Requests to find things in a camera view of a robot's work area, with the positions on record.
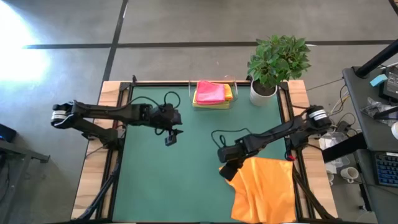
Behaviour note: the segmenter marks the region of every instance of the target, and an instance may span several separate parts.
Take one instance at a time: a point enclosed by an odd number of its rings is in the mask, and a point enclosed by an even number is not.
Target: pink cloth
[[[197,104],[215,105],[225,101],[225,87],[201,80],[197,84]]]

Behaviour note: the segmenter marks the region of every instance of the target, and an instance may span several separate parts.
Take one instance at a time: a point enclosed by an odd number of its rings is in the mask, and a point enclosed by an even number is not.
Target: wooden table frame
[[[237,83],[240,85],[250,85],[249,81],[237,81]],[[132,82],[121,81],[104,82],[98,104],[103,106],[125,105],[132,97],[134,86],[188,86],[188,81],[135,81],[133,85],[131,84]],[[309,101],[302,80],[285,82],[284,86],[289,91],[280,90],[278,92],[278,100],[279,104],[282,105],[280,110],[282,121],[288,121],[292,116],[298,115],[303,111],[303,109],[293,108],[291,105],[306,107],[309,106]],[[118,122],[105,119],[95,119],[94,123],[102,128],[116,128],[119,126]],[[318,146],[317,141],[311,141],[310,143]],[[86,153],[88,154],[100,146],[101,143],[98,140],[90,141]],[[307,146],[301,153],[302,155],[299,154],[298,158],[301,158],[302,161],[299,161],[299,159],[295,161],[296,168],[299,171],[305,170],[302,176],[313,194],[331,215],[337,217],[322,152],[311,146]],[[93,201],[102,184],[113,170],[117,156],[117,151],[100,149],[85,159],[72,210],[72,219],[79,217]],[[101,203],[98,209],[101,212],[96,212],[91,218],[107,218],[111,220],[117,183],[116,181],[106,193],[103,203]],[[301,189],[296,185],[295,192],[298,192],[296,194],[296,211],[298,216],[318,218],[319,215],[313,211],[312,206],[308,204],[306,196],[304,196]]]

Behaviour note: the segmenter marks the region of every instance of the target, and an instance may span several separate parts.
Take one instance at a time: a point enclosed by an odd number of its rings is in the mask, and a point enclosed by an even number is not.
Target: white flower pot
[[[253,88],[253,82],[251,82],[251,86],[250,86],[250,101],[252,104],[256,105],[256,106],[264,106],[265,104],[267,104],[267,102],[269,101],[269,99],[275,95],[276,91],[278,90],[278,86],[275,87],[275,92],[269,96],[262,96],[258,93],[256,93],[256,91],[254,91]]]

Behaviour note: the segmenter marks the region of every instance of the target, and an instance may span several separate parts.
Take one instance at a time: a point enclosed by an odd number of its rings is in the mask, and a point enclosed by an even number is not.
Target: potted plant
[[[252,76],[250,100],[262,106],[277,91],[283,80],[300,78],[310,66],[304,39],[294,36],[273,35],[269,40],[257,39],[256,54],[248,62],[248,75]]]

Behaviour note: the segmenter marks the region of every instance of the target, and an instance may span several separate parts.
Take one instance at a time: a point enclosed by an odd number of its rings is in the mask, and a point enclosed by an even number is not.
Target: yellow cloth
[[[232,100],[233,96],[232,96],[232,90],[229,84],[224,84],[224,88],[225,88],[225,100]]]
[[[230,186],[235,189],[231,218],[247,223],[295,220],[293,163],[252,157],[244,161]]]
[[[216,105],[199,105],[197,104],[197,92],[193,94],[193,101],[192,101],[192,106],[197,107],[197,108],[209,108],[209,109],[229,109],[229,100],[226,100],[222,103],[218,103]]]

